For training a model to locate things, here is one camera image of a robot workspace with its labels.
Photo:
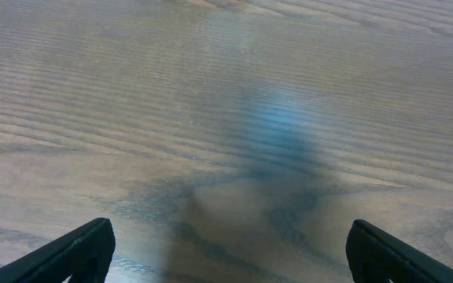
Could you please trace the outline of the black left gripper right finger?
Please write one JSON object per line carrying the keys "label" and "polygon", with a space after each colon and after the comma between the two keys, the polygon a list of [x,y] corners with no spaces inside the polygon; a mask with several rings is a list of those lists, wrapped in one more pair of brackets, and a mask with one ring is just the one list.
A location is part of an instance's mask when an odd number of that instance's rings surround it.
{"label": "black left gripper right finger", "polygon": [[453,283],[453,269],[371,223],[353,222],[345,246],[355,283]]}

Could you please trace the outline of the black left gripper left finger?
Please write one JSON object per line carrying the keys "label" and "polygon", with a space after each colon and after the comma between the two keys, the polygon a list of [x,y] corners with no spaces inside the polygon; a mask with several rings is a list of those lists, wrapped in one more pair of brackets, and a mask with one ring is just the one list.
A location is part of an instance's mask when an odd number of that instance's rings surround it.
{"label": "black left gripper left finger", "polygon": [[0,268],[0,283],[104,283],[116,247],[112,223],[96,218]]}

